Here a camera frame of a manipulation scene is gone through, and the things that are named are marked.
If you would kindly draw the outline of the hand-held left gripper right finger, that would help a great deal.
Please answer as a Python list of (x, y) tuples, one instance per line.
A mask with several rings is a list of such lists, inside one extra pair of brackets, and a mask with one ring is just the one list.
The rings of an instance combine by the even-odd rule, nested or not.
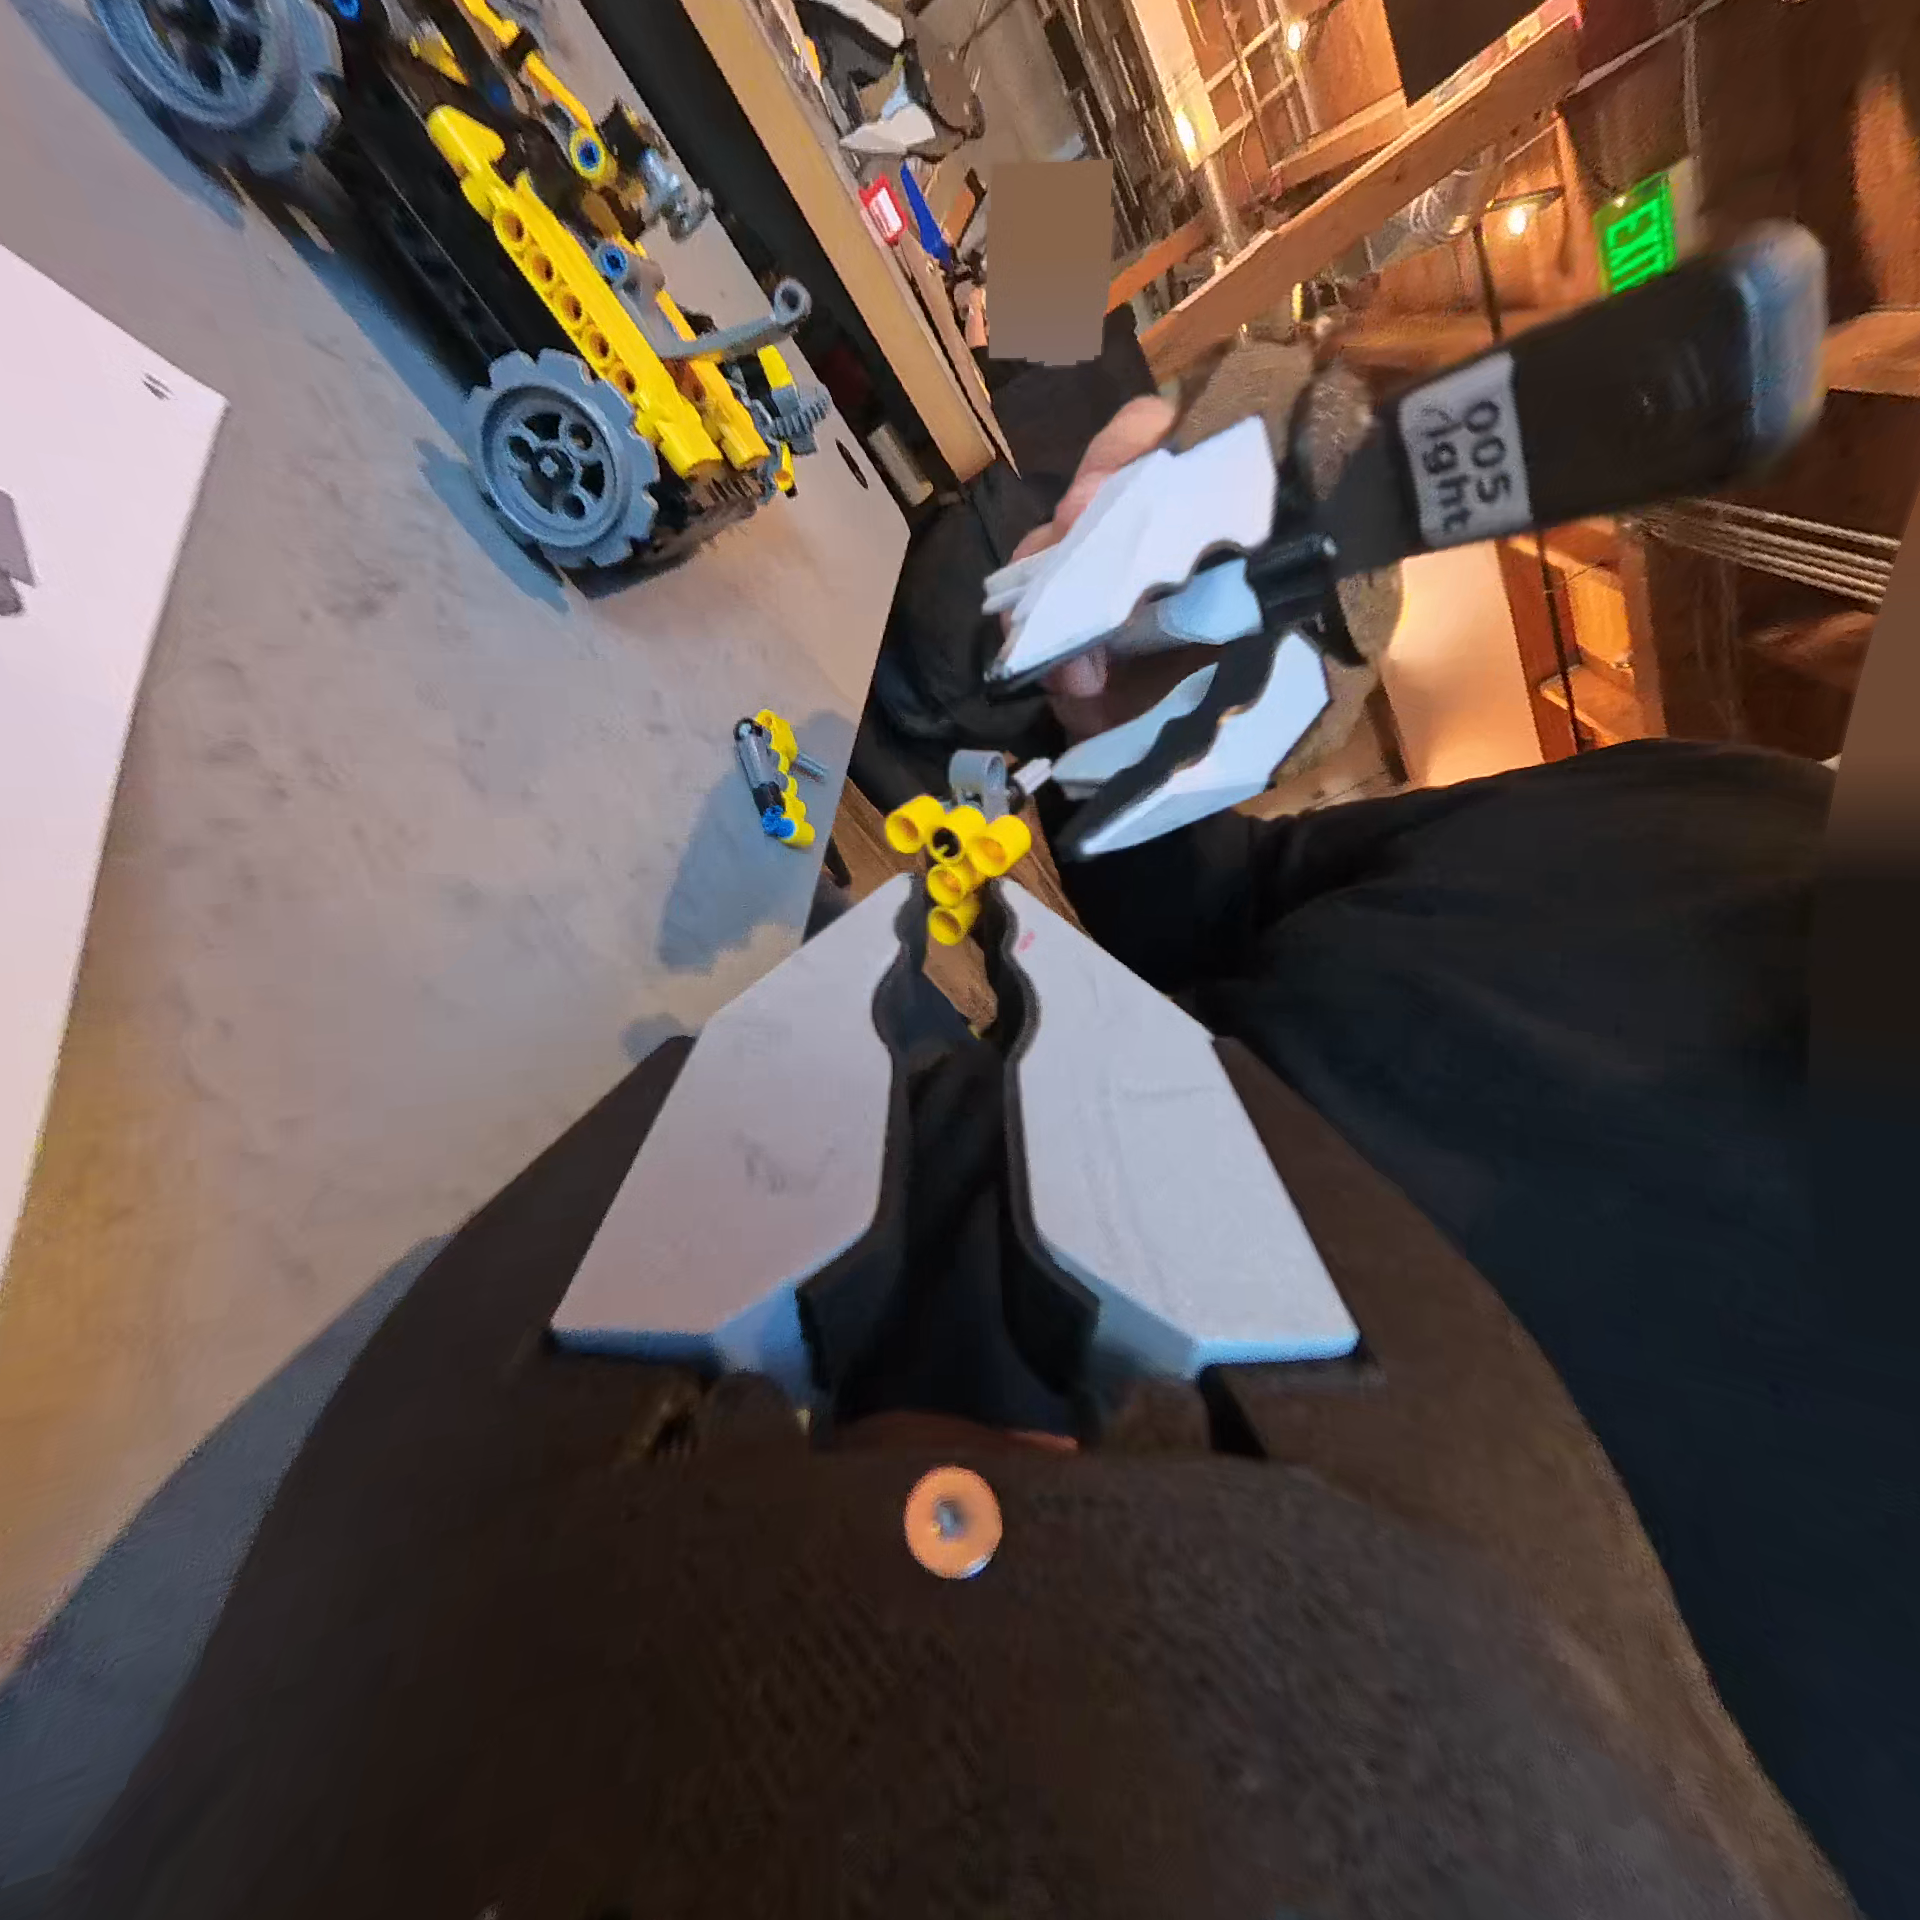
[(1045, 1388), (1360, 1355), (1209, 1031), (1018, 881), (981, 914), (997, 996), (1004, 1315)]

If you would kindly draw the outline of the person's right hand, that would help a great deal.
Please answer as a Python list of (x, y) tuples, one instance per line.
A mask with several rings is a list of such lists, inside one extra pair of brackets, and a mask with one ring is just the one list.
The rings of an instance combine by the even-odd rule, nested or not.
[(1157, 393), (1128, 400), (1114, 422), (1096, 432), (1072, 480), (1048, 524), (1048, 542), (1062, 542), (1085, 515), (1096, 495), (1128, 464), (1158, 449), (1178, 425), (1181, 409)]

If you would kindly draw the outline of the green exit sign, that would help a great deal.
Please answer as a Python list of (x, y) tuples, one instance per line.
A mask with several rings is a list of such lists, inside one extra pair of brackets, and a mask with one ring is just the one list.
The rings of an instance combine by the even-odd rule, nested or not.
[(1616, 297), (1666, 276), (1681, 256), (1670, 171), (1642, 178), (1590, 216), (1601, 288)]

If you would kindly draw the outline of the yellow black brick vehicle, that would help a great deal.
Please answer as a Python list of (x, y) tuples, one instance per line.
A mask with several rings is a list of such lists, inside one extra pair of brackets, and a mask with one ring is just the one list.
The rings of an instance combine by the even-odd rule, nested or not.
[(561, 571), (664, 569), (776, 496), (832, 406), (781, 344), (781, 280), (689, 315), (645, 242), (712, 199), (634, 105), (595, 114), (531, 16), (482, 2), (101, 2), (170, 137), (248, 186), (328, 177), (473, 364), (465, 444), (506, 530)]

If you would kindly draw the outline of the grey yellow axle subassembly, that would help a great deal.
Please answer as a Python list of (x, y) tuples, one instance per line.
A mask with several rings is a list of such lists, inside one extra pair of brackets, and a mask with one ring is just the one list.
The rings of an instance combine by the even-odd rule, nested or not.
[(885, 843), (925, 862), (925, 934), (960, 946), (976, 924), (986, 887), (1034, 848), (1021, 804), (1049, 782), (1049, 758), (1009, 762), (1004, 753), (957, 751), (945, 794), (916, 796), (882, 816)]

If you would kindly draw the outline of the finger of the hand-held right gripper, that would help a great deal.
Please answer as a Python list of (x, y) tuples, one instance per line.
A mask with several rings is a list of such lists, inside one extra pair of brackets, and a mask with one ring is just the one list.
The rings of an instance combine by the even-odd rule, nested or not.
[(1057, 858), (1108, 858), (1261, 794), (1329, 707), (1329, 668), (1307, 632), (1248, 636), (1134, 720), (1058, 758), (1051, 782), (1076, 810)]
[(1281, 464), (1245, 416), (1190, 449), (1155, 449), (1096, 491), (1066, 540), (995, 571), (982, 609), (1005, 636), (988, 683), (1072, 660), (1219, 647), (1261, 632), (1248, 559), (1269, 538)]

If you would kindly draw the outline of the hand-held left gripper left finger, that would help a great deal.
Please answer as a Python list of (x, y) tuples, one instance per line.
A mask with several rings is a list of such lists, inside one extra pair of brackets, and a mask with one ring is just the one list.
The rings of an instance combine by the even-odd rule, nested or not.
[(552, 1315), (557, 1346), (830, 1396), (830, 1320), (862, 1311), (814, 1294), (897, 1231), (916, 904), (889, 878), (712, 1015)]

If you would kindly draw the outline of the person's right forearm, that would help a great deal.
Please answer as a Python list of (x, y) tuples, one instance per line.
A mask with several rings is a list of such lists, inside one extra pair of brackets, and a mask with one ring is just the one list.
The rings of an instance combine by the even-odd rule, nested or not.
[(1057, 862), (1089, 938), (1179, 1000), (1274, 977), (1281, 951), (1307, 940), (1380, 944), (1432, 920), (1444, 895), (1443, 832), (1508, 784), (1485, 776), (1276, 820), (1219, 812), (1112, 855), (1057, 848)]

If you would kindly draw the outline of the instruction booklet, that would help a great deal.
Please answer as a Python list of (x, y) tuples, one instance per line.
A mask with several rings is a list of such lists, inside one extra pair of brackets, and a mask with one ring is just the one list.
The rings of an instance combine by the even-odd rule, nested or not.
[(4, 1255), (138, 696), (224, 414), (224, 396), (3, 255)]

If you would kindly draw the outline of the yellow beaded axle assembly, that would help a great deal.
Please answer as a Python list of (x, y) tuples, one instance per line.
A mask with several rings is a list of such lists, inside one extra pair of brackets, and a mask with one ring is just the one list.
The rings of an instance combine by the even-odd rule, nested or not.
[(779, 770), (785, 776), (785, 796), (779, 807), (800, 823), (800, 832), (796, 834), (796, 839), (781, 846), (796, 850), (810, 848), (814, 843), (814, 826), (810, 823), (806, 804), (800, 799), (800, 780), (821, 784), (828, 780), (828, 770), (822, 764), (819, 764), (814, 758), (806, 758), (800, 751), (794, 727), (786, 720), (781, 720), (777, 712), (762, 708), (752, 714), (752, 720), (756, 720), (764, 735), (768, 735), (770, 746), (779, 759)]

